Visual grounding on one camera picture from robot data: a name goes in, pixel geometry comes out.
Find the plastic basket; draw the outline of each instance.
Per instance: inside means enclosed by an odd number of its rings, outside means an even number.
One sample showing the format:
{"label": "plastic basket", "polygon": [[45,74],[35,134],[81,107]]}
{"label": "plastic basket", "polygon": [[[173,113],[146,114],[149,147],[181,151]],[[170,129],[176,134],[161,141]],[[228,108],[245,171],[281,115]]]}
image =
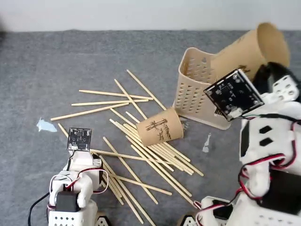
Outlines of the plastic basket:
{"label": "plastic basket", "polygon": [[179,66],[178,87],[174,108],[178,115],[219,129],[231,125],[204,94],[204,89],[217,78],[210,67],[213,54],[188,48]]}

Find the fallen paper cup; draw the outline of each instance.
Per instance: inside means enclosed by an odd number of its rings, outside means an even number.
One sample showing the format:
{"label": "fallen paper cup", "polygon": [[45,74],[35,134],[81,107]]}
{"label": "fallen paper cup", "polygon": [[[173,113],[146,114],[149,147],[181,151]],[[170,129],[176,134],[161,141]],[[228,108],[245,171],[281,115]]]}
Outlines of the fallen paper cup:
{"label": "fallen paper cup", "polygon": [[169,108],[137,124],[144,146],[183,138],[183,126],[174,108]]}
{"label": "fallen paper cup", "polygon": [[261,23],[256,30],[247,32],[212,56],[211,68],[214,69],[217,79],[240,68],[252,80],[259,67],[268,62],[288,67],[290,52],[283,34],[273,24]]}

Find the bamboo skewer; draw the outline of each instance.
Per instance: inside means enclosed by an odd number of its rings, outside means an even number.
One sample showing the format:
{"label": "bamboo skewer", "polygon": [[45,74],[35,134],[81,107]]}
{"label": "bamboo skewer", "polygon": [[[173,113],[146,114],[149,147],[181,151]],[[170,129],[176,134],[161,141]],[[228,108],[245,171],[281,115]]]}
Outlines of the bamboo skewer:
{"label": "bamboo skewer", "polygon": [[[131,135],[131,133],[129,132],[129,130],[127,130],[125,127],[123,127],[122,125],[120,125],[118,122],[115,122],[115,121],[113,121],[112,119],[110,119],[110,121],[116,126],[116,127],[118,127],[121,131],[123,131],[127,136],[126,136],[126,138],[133,144],[133,145],[135,145],[144,155],[142,155],[142,157],[147,157],[147,158],[149,158],[149,159],[151,159],[151,157],[150,157],[150,155],[149,154],[147,154],[146,153],[146,151],[142,148],[142,147],[140,147],[134,140],[133,140],[133,136]],[[171,182],[171,180],[177,185],[177,186],[179,186],[188,196],[192,196],[192,194],[185,188],[185,187],[183,187],[173,176],[171,176],[160,164],[158,164],[157,162],[154,162],[154,164],[162,171],[162,172],[164,172],[164,174],[166,175],[164,175],[160,170],[158,170],[157,169],[157,167],[155,167],[157,170],[157,172],[164,178],[164,179],[166,179],[167,177],[169,177],[169,178],[167,178],[167,182],[168,181],[170,181]],[[173,182],[171,182],[171,185],[173,186],[173,187],[176,187],[178,190],[180,190],[177,186],[175,186],[174,184],[173,184]]]}
{"label": "bamboo skewer", "polygon": [[152,97],[154,98],[154,100],[158,103],[158,105],[160,105],[160,107],[163,110],[166,110],[166,107],[164,107],[164,105],[155,97],[155,95],[153,95],[143,84],[142,82],[140,82],[139,79],[137,79],[137,77],[130,72],[130,70],[127,69],[127,73],[129,73],[129,75]]}
{"label": "bamboo skewer", "polygon": [[[112,119],[110,119],[110,121],[112,123],[117,124],[116,126],[119,127],[123,127],[121,124],[119,124],[119,122],[113,121]],[[162,163],[166,168],[168,168],[170,171],[174,171],[173,168],[171,168],[168,164],[166,164],[162,159],[160,159],[155,153],[153,153],[149,148],[143,146],[143,144],[139,141],[139,137],[135,136],[131,131],[129,131],[128,129],[126,129],[125,127],[123,127],[125,130],[127,130],[127,133],[129,133],[129,136],[131,136],[145,151],[147,151],[148,153],[150,153],[156,160],[158,160],[160,163]]]}
{"label": "bamboo skewer", "polygon": [[[129,131],[131,131],[131,132],[134,134],[135,138],[139,141],[140,146],[142,146],[143,144],[142,144],[142,142],[141,142],[141,139],[139,138],[138,132],[137,132],[134,128],[130,127],[130,126],[127,125],[127,124],[123,124],[123,126],[126,127]],[[172,163],[172,164],[173,164],[174,166],[176,166],[179,170],[184,171],[184,169],[183,169],[182,166],[184,166],[184,168],[186,168],[185,165],[183,165],[182,163],[176,162],[175,159],[173,159],[173,158],[171,158],[170,156],[168,156],[168,155],[164,152],[164,151],[167,151],[167,150],[165,150],[165,149],[161,150],[161,148],[159,148],[158,145],[150,145],[150,146],[148,146],[147,148],[153,150],[156,154],[159,154],[162,158],[164,158],[164,159],[167,160],[168,162]]]}
{"label": "bamboo skewer", "polygon": [[[138,119],[136,119],[131,113],[126,112],[126,114],[133,119],[136,123],[139,123],[140,121]],[[181,152],[179,152],[177,149],[175,149],[174,147],[172,147],[168,142],[164,142],[163,143],[165,146],[167,146],[169,149],[171,149],[173,152],[175,152],[175,154],[177,155],[178,158],[180,159],[184,159],[188,162],[190,162],[190,159],[187,158],[185,155],[183,155]]]}
{"label": "bamboo skewer", "polygon": [[[106,184],[104,183],[104,181],[101,181],[101,185],[103,187],[106,187]],[[117,198],[117,200],[120,202],[120,204],[123,206],[124,203],[122,201],[122,199],[120,198],[120,196],[117,194],[117,191],[115,188],[113,188],[112,184],[109,182],[109,188],[111,189],[111,191],[113,192],[113,194],[115,195],[115,197]]]}
{"label": "bamboo skewer", "polygon": [[141,111],[141,109],[138,107],[138,105],[133,101],[133,99],[126,92],[126,90],[122,87],[122,85],[116,79],[114,79],[114,81],[116,82],[116,84],[118,85],[118,87],[121,89],[121,91],[126,95],[126,97],[131,101],[131,103],[134,105],[134,107],[137,109],[137,111],[139,111],[139,113],[142,115],[142,117],[144,119],[147,119],[147,117],[145,116],[145,114]]}
{"label": "bamboo skewer", "polygon": [[129,124],[130,126],[132,126],[133,128],[136,128],[136,126],[127,118],[125,118],[122,114],[118,113],[117,111],[115,111],[113,108],[110,109],[114,114],[116,114],[118,117],[120,117],[123,121],[125,121],[127,124]]}
{"label": "bamboo skewer", "polygon": [[[103,159],[102,156],[100,156],[104,165],[108,168],[108,172],[111,174],[115,174],[115,172],[112,170],[112,168],[108,165],[108,163]],[[145,212],[145,210],[142,208],[142,206],[139,204],[139,202],[133,197],[133,195],[130,193],[130,191],[127,189],[127,187],[123,184],[123,182],[119,179],[117,179],[118,183],[122,187],[122,189],[127,193],[127,195],[130,197],[130,199],[133,201],[133,203],[137,206],[137,208],[141,211],[141,213],[145,216],[145,218],[149,221],[149,223],[152,226],[156,226],[155,223],[152,221],[150,216]]]}
{"label": "bamboo skewer", "polygon": [[156,226],[155,223],[150,218],[150,216],[145,212],[145,210],[142,208],[142,206],[139,204],[139,202],[133,197],[133,195],[126,188],[126,186],[121,182],[121,180],[119,180],[118,182],[120,183],[120,185],[122,186],[122,188],[125,190],[125,192],[127,193],[127,195],[131,198],[131,200],[133,201],[133,203],[135,203],[135,205],[138,207],[138,209],[141,211],[141,213],[145,216],[145,218],[148,220],[148,222],[152,226]]}
{"label": "bamboo skewer", "polygon": [[120,186],[119,186],[119,184],[117,183],[117,181],[116,181],[116,179],[115,178],[111,178],[111,177],[109,177],[109,183],[111,183],[112,184],[112,186],[115,188],[115,190],[116,190],[116,193],[119,195],[119,197],[120,198],[122,198],[122,194],[121,194],[121,192],[120,192]]}
{"label": "bamboo skewer", "polygon": [[[137,147],[135,147],[134,145],[131,145],[131,147],[140,155],[140,156],[144,156],[140,151],[142,150],[138,150]],[[176,185],[173,184],[173,182],[168,179],[158,168],[156,168],[156,166],[154,164],[152,164],[151,162],[148,162],[148,164],[158,173],[161,175],[161,177],[163,177],[165,179],[165,181],[167,183],[169,183],[178,193],[180,193],[180,195],[186,199],[191,205],[193,205],[193,201],[186,195],[184,194]]]}
{"label": "bamboo skewer", "polygon": [[[134,100],[134,102],[148,102],[148,99]],[[87,106],[87,105],[111,105],[111,104],[123,104],[130,103],[129,100],[113,100],[113,101],[102,101],[102,102],[85,102],[85,103],[76,103],[71,104],[71,106]]]}
{"label": "bamboo skewer", "polygon": [[[132,114],[130,114],[129,112],[126,112],[126,114],[131,118],[131,119],[133,119],[136,123],[139,123],[140,121],[138,120],[138,119],[136,119]],[[176,150],[174,147],[172,147],[169,143],[167,143],[167,142],[164,142],[164,143],[162,143],[162,144],[159,144],[159,146],[162,146],[162,148],[165,150],[165,151],[167,151],[167,152],[169,152],[169,153],[172,153],[172,152],[174,152],[174,156],[177,156],[179,159],[181,159],[182,161],[190,161],[190,159],[189,158],[187,158],[185,155],[183,155],[181,152],[179,152],[178,150]],[[177,166],[180,166],[180,170],[181,170],[181,166],[182,167],[184,167],[184,169],[185,169],[185,171],[188,173],[188,174],[190,174],[190,175],[192,175],[193,174],[193,171],[191,170],[191,169],[189,169],[188,167],[186,167],[183,163],[181,163],[180,161],[177,161],[177,164],[175,165],[176,167]],[[201,172],[201,171],[199,171],[197,168],[195,168],[194,166],[192,166],[191,164],[188,164],[188,166],[190,166],[192,169],[196,169],[195,171],[199,174],[199,175],[201,175],[202,177],[204,176],[204,174]]]}
{"label": "bamboo skewer", "polygon": [[[113,145],[108,141],[108,139],[106,137],[103,137],[103,140],[107,143],[107,145],[110,147],[110,149],[114,152],[114,153],[118,153],[116,151],[116,149],[113,147]],[[122,162],[122,164],[127,168],[127,170],[132,174],[132,176],[136,179],[136,181],[141,182],[141,180],[139,179],[139,177],[134,173],[134,171],[129,167],[129,165],[123,160],[123,158],[118,157],[119,160]],[[152,195],[152,193],[150,193],[150,191],[142,186],[143,190],[148,194],[148,196],[156,203],[158,204],[158,201],[156,200],[156,198]]]}
{"label": "bamboo skewer", "polygon": [[96,109],[89,110],[89,111],[84,111],[84,112],[79,112],[79,113],[74,113],[74,114],[68,114],[68,115],[64,115],[64,116],[59,116],[59,117],[51,118],[50,120],[51,121],[55,121],[55,120],[59,120],[59,119],[71,118],[71,117],[80,116],[80,115],[84,115],[84,114],[90,114],[90,113],[94,113],[94,112],[100,112],[100,111],[107,110],[107,109],[114,108],[114,107],[121,107],[121,106],[124,106],[124,105],[128,105],[128,103],[119,104],[119,105],[111,105],[111,106],[107,106],[107,107],[96,108]]}
{"label": "bamboo skewer", "polygon": [[147,159],[142,158],[142,157],[137,157],[137,156],[132,156],[132,155],[127,155],[127,154],[116,154],[116,153],[112,153],[112,152],[105,152],[105,151],[101,151],[101,150],[96,150],[96,149],[90,149],[91,152],[94,153],[99,153],[99,154],[104,154],[104,155],[110,155],[110,156],[114,156],[114,157],[122,157],[122,158],[128,158],[128,159],[134,159],[134,160],[140,160],[140,161],[147,161]]}
{"label": "bamboo skewer", "polygon": [[127,114],[128,116],[130,116],[130,118],[131,118],[132,120],[134,120],[136,123],[139,123],[139,122],[140,122],[140,121],[139,121],[138,119],[136,119],[131,113],[126,112],[126,114]]}
{"label": "bamboo skewer", "polygon": [[[103,163],[104,164],[104,169],[109,173],[109,165],[107,163]],[[128,199],[128,197],[126,196],[126,194],[124,193],[123,190],[120,191],[122,194],[122,197],[126,200],[127,204],[129,205],[129,207],[132,209],[133,213],[136,215],[136,217],[138,218],[138,220],[140,221],[141,224],[143,224],[143,220],[141,218],[141,216],[139,215],[139,213],[137,212],[137,210],[135,209],[135,207],[133,206],[133,204],[131,203],[131,201]]]}
{"label": "bamboo skewer", "polygon": [[[105,175],[103,175],[103,178],[104,178],[105,182],[107,183],[107,177]],[[118,195],[118,197],[121,198],[122,197],[121,193],[119,192],[119,190],[116,187],[116,185],[114,183],[112,183],[112,180],[111,180],[110,177],[109,177],[109,185],[111,185],[113,187],[113,189],[115,190],[115,192]]]}
{"label": "bamboo skewer", "polygon": [[[139,134],[138,134],[137,130],[135,130],[134,128],[130,127],[129,125],[127,125],[125,123],[123,124],[123,126],[126,127],[128,130],[130,130],[135,135],[135,137],[142,143],[141,139],[139,138]],[[159,144],[150,145],[150,146],[148,146],[148,148],[153,149],[155,152],[159,153],[160,156],[164,157],[167,161],[173,163],[173,165],[179,166],[178,167],[179,170],[183,171],[183,168],[181,167],[181,165],[184,166],[184,168],[186,168],[186,166],[184,164],[182,164],[179,161],[176,162],[176,160],[171,158],[171,156],[174,157],[174,155],[172,153],[169,153],[170,156],[167,155],[167,153],[165,153],[165,152],[168,152],[168,150],[166,150],[165,148],[161,148],[161,146]]]}
{"label": "bamboo skewer", "polygon": [[60,124],[60,123],[58,123],[58,126],[59,126],[59,128],[61,129],[61,131],[64,133],[64,135],[67,137],[67,139],[68,139],[68,136],[69,136],[69,134],[67,133],[67,131],[64,129],[64,127]]}
{"label": "bamboo skewer", "polygon": [[[136,147],[138,148],[146,157],[150,158],[150,156],[130,137],[126,136],[126,138]],[[192,194],[183,186],[181,185],[173,176],[171,176],[162,166],[157,163],[154,163],[170,180],[173,181],[179,188],[181,188],[189,197]]]}
{"label": "bamboo skewer", "polygon": [[135,184],[135,185],[139,185],[141,187],[146,187],[146,188],[149,188],[151,190],[161,192],[163,194],[172,195],[172,193],[169,192],[169,191],[166,191],[166,190],[163,190],[163,189],[151,186],[151,185],[147,185],[147,184],[144,184],[144,183],[141,183],[141,182],[138,182],[138,181],[135,181],[135,180],[131,180],[131,179],[128,179],[128,178],[125,178],[125,177],[121,177],[121,176],[118,176],[118,175],[115,175],[115,174],[111,174],[111,173],[109,173],[109,175],[110,175],[110,177],[120,179],[120,180],[124,180],[126,182],[129,182],[129,183],[132,183],[132,184]]}
{"label": "bamboo skewer", "polygon": [[[79,92],[82,93],[93,93],[93,94],[101,94],[101,95],[108,95],[108,96],[116,96],[116,97],[126,97],[126,95],[122,93],[110,93],[110,92],[101,92],[101,91],[92,91],[92,90],[82,90],[80,89]],[[138,98],[138,99],[148,99],[153,100],[152,97],[143,97],[143,96],[137,96],[137,95],[130,95],[132,98]]]}

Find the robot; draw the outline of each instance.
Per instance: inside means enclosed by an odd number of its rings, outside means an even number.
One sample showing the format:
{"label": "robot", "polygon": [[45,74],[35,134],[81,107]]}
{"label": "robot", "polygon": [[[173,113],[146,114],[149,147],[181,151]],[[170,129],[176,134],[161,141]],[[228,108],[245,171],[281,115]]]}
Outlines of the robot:
{"label": "robot", "polygon": [[91,200],[99,191],[105,173],[101,159],[90,153],[91,129],[70,128],[67,150],[70,158],[63,170],[54,175],[49,186],[49,226],[110,226],[108,218],[98,214]]}
{"label": "robot", "polygon": [[288,69],[271,62],[252,83],[238,69],[204,90],[227,120],[241,119],[239,189],[231,201],[195,201],[199,212],[186,214],[180,226],[301,225],[300,88]]}

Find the white wall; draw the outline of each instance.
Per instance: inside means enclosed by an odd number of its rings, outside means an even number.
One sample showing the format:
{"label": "white wall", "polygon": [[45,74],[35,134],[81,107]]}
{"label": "white wall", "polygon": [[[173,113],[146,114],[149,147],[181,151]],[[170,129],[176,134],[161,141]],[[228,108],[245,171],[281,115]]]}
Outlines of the white wall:
{"label": "white wall", "polygon": [[301,30],[301,0],[0,0],[3,30]]}

